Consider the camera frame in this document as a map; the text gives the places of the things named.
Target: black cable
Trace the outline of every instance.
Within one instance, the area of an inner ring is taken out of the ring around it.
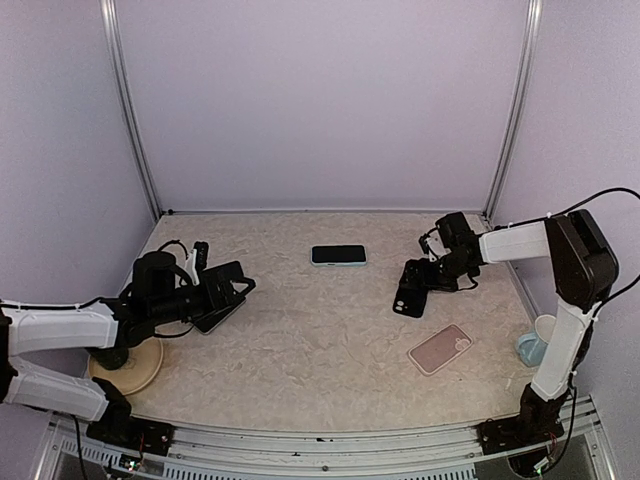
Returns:
[[[93,300],[82,303],[80,305],[23,305],[23,304],[10,304],[0,303],[0,308],[14,308],[16,310],[78,310],[81,308],[87,308],[98,303],[100,300],[104,300],[104,297],[96,297]]]
[[[187,247],[185,247],[184,243],[182,243],[180,240],[169,240],[168,242],[165,242],[162,245],[160,245],[160,247],[156,251],[161,252],[162,250],[167,248],[169,245],[179,245],[182,248],[182,251],[184,252],[185,258],[189,258],[189,251],[187,250]]]
[[[84,480],[89,480],[87,471],[84,468],[84,459],[82,458],[82,439],[80,438],[80,424],[78,423],[78,419],[75,415],[71,415],[71,418],[73,418],[73,423],[76,424],[76,442],[78,444],[78,460],[80,460],[80,470],[82,471],[82,478],[84,478]]]
[[[562,457],[564,457],[564,454],[567,452],[567,448],[569,447],[569,441],[571,441],[571,435],[573,435],[573,424],[576,419],[576,403],[578,402],[578,387],[573,385],[573,376],[569,379],[569,385],[570,385],[570,388],[572,389],[573,404],[571,405],[571,422],[569,423],[569,432],[567,433],[567,440],[564,442],[564,446],[562,447],[562,452],[560,452],[560,455],[558,455],[558,458],[556,458],[546,470],[542,470],[540,473],[535,472],[535,475],[531,475],[525,478],[540,478],[541,475],[546,475],[547,473],[549,473],[551,470],[553,470],[558,466],[558,464],[560,463],[560,460],[562,460]]]
[[[153,336],[156,338],[180,338],[180,337],[184,337],[185,335],[187,335],[189,332],[191,332],[191,330],[194,329],[194,327],[196,326],[196,324],[194,323],[193,325],[191,325],[191,328],[185,330],[184,332],[180,332],[180,333],[174,333],[174,334],[162,334],[162,333],[154,333]]]
[[[631,290],[633,287],[635,287],[638,282],[640,282],[640,275],[638,275],[632,282],[630,282],[626,287],[622,287],[620,290],[618,290],[616,293],[614,293],[613,295],[609,295],[607,298],[605,298],[602,303],[600,305],[598,305],[598,308],[595,309],[595,311],[593,312],[593,316],[595,317],[596,315],[598,315],[598,312],[602,309],[602,307],[604,307],[607,303],[609,303],[611,300],[614,300],[615,298],[619,297],[620,295],[622,295],[625,292],[628,292],[629,290]]]
[[[580,202],[576,203],[575,205],[571,205],[568,208],[565,208],[564,210],[562,210],[561,212],[558,212],[552,216],[557,216],[557,215],[566,215],[567,213],[575,210],[576,208],[579,208],[593,200],[595,200],[598,197],[602,197],[603,195],[607,195],[609,193],[615,193],[615,192],[622,192],[622,193],[628,193],[629,195],[634,196],[635,198],[637,198],[638,200],[640,200],[640,193],[636,192],[635,190],[632,190],[630,188],[626,188],[626,187],[612,187],[612,188],[606,188],[604,190],[600,190],[597,193],[594,193],[593,195],[591,195],[588,198],[585,198],[584,200],[581,200]],[[513,228],[513,227],[520,227],[522,225],[529,225],[531,223],[536,223],[536,222],[542,222],[544,220],[546,220],[547,217],[539,217],[539,218],[533,218],[531,220],[525,220],[523,222],[518,222],[518,223],[512,223],[511,225],[509,225],[509,228]],[[503,228],[507,228],[504,226],[499,226],[496,227],[496,230],[498,229],[503,229]],[[602,303],[600,305],[598,305],[598,307],[595,309],[595,311],[593,312],[593,316],[595,317],[598,312],[600,312],[600,310],[602,310],[602,307],[604,307],[607,303],[609,303],[611,300],[614,300],[616,298],[618,298],[620,295],[622,295],[625,292],[628,292],[629,290],[631,290],[633,287],[635,287],[638,282],[640,282],[640,275],[638,275],[635,279],[633,279],[628,285],[622,287],[620,290],[618,290],[616,293],[609,295],[607,298],[605,298]]]
[[[474,290],[474,289],[478,288],[478,282],[476,282],[475,279],[471,275],[467,275],[467,277],[469,277],[469,281],[471,282],[471,286],[470,287],[466,287],[466,288],[461,288],[460,290],[458,290],[459,292],[465,292],[465,291]]]
[[[629,195],[633,195],[634,197],[636,197],[638,200],[640,200],[640,193],[636,192],[635,190],[631,190],[630,188],[626,188],[626,187],[612,187],[612,188],[606,188],[604,190],[600,190],[598,193],[594,193],[593,195],[591,195],[588,198],[585,198],[584,200],[579,201],[578,203],[576,203],[575,205],[571,205],[568,208],[565,208],[564,210],[562,210],[561,212],[558,213],[554,213],[552,215],[552,217],[555,217],[557,215],[565,215],[573,210],[575,210],[576,208],[581,207],[582,205],[585,205],[593,200],[595,200],[596,198],[599,198],[603,195],[607,195],[609,193],[615,193],[615,192],[622,192],[622,193],[628,193]],[[529,225],[530,223],[536,223],[536,222],[542,222],[544,220],[546,220],[547,217],[538,217],[538,218],[532,218],[531,220],[524,220],[522,222],[518,222],[518,223],[512,223],[510,225],[508,225],[509,228],[513,228],[513,227],[520,227],[522,225]],[[495,229],[502,229],[502,228],[507,228],[507,226],[498,226]]]

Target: pink smartphone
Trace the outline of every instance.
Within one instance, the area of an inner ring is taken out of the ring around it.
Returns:
[[[457,325],[449,325],[409,350],[409,358],[424,375],[433,375],[473,344]]]

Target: black smartphone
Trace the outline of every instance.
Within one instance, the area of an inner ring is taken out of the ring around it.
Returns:
[[[364,245],[320,245],[311,249],[311,263],[318,267],[360,267],[367,264]]]

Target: table surface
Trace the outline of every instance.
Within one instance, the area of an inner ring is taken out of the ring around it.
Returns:
[[[164,216],[146,250],[209,242],[209,266],[239,260],[257,282],[210,335],[165,340],[136,415],[270,431],[346,432],[482,420],[518,411],[534,370],[514,344],[531,324],[505,265],[472,291],[431,293],[421,319],[393,313],[404,263],[440,215],[264,213]],[[471,227],[482,231],[478,217]],[[314,267],[310,249],[363,244],[364,267]],[[426,377],[408,351],[447,325],[469,350]],[[163,333],[184,326],[165,326]]]

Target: lavender wall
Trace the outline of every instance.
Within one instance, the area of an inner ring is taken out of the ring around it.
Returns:
[[[152,228],[97,1],[0,9],[0,296],[114,294]],[[82,352],[32,357],[80,373]],[[0,405],[0,478],[25,479],[46,414]]]
[[[163,205],[481,210],[527,3],[119,2]]]
[[[640,189],[640,4],[545,2],[522,126],[496,222],[558,211],[605,187]],[[588,208],[621,264],[640,271],[640,204],[615,194]],[[539,312],[555,304],[547,261],[519,265]],[[580,369],[621,469],[640,471],[640,288],[603,309]]]

